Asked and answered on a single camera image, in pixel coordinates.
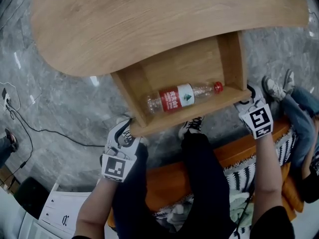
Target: red bottle cap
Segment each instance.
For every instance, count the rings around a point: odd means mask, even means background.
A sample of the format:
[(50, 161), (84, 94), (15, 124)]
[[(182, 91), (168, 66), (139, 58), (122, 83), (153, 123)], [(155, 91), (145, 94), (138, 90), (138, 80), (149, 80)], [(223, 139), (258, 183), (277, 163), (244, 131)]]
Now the red bottle cap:
[(224, 90), (224, 87), (223, 87), (222, 83), (221, 82), (215, 82), (215, 84), (214, 84), (214, 92), (215, 92), (215, 94), (218, 94), (218, 93), (222, 92), (223, 90)]

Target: orange sofa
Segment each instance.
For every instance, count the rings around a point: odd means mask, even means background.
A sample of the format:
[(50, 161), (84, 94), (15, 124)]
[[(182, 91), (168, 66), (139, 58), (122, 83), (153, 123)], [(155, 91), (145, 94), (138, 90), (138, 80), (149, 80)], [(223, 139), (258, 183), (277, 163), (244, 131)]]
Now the orange sofa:
[[(280, 139), (289, 131), (290, 122), (283, 117), (274, 123), (273, 139)], [(247, 159), (256, 152), (255, 140), (247, 135), (239, 140), (217, 148), (214, 153), (222, 167), (229, 167), (243, 159)], [(282, 166), (283, 175), (283, 204), (287, 210), (290, 220), (296, 217), (295, 210), (303, 211), (304, 203), (297, 192), (295, 183), (289, 175), (290, 163)], [(183, 162), (166, 165), (147, 171), (146, 204), (153, 212), (161, 208), (173, 205), (183, 197), (191, 194), (188, 174)], [(115, 227), (113, 212), (108, 218), (108, 225)]]

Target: gray marble floor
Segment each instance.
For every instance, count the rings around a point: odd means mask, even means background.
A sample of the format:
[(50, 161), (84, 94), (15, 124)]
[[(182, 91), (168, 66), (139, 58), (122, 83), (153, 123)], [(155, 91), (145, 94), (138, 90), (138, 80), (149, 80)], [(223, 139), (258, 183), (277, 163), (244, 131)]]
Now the gray marble floor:
[[(62, 132), (83, 143), (105, 144), (116, 118), (129, 109), (109, 75), (76, 78), (59, 73), (46, 64), (37, 52), (30, 30), (31, 0), (3, 0), (0, 3), (0, 81), (11, 82), (21, 101), (19, 110), (36, 129)], [(296, 82), (319, 97), (319, 7), (308, 0), (310, 22), (307, 28), (264, 28), (244, 32), (249, 80), (260, 84), (267, 74), (283, 81), (285, 71), (296, 73)], [(17, 108), (15, 89), (5, 86)], [(274, 116), (281, 111), (272, 105)], [(7, 161), (15, 171), (30, 153), (29, 139), (17, 119), (0, 107), (0, 132), (11, 128), (20, 149)], [(246, 134), (234, 107), (205, 118), (202, 131), (214, 145), (224, 144)], [(180, 160), (178, 126), (150, 135), (149, 167)], [(16, 177), (32, 176), (50, 189), (55, 181), (63, 186), (92, 186), (99, 172), (103, 149), (82, 147), (50, 133), (29, 130), (34, 151)]]

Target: water bottle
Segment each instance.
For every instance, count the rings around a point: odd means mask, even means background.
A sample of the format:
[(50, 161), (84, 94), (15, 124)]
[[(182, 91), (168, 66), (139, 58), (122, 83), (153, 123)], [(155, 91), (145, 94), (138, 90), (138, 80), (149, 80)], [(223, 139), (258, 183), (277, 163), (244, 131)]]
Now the water bottle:
[(172, 112), (185, 106), (200, 103), (223, 91), (220, 82), (183, 84), (155, 91), (147, 96), (147, 107), (151, 114)]

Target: jeans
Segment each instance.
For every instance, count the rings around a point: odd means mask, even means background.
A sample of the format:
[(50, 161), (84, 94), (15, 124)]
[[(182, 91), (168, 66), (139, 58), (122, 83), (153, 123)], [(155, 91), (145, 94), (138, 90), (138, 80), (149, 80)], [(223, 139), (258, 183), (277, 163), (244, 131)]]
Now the jeans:
[(2, 168), (10, 157), (12, 152), (12, 147), (10, 140), (6, 137), (0, 139), (0, 168)]
[(228, 239), (235, 230), (236, 225), (229, 217), (228, 183), (207, 137), (187, 132), (181, 147), (194, 194), (194, 203), (183, 227), (175, 234), (169, 233), (146, 206), (148, 151), (140, 144), (137, 160), (124, 183), (118, 186), (112, 204), (120, 239), (206, 238), (209, 235)]
[[(297, 169), (302, 166), (305, 156), (315, 140), (315, 126), (311, 117), (319, 114), (319, 100), (307, 90), (295, 87), (292, 94), (286, 95), (283, 99), (282, 105), (298, 136), (290, 158), (292, 169)], [(315, 153), (318, 151), (319, 139), (317, 140)]]

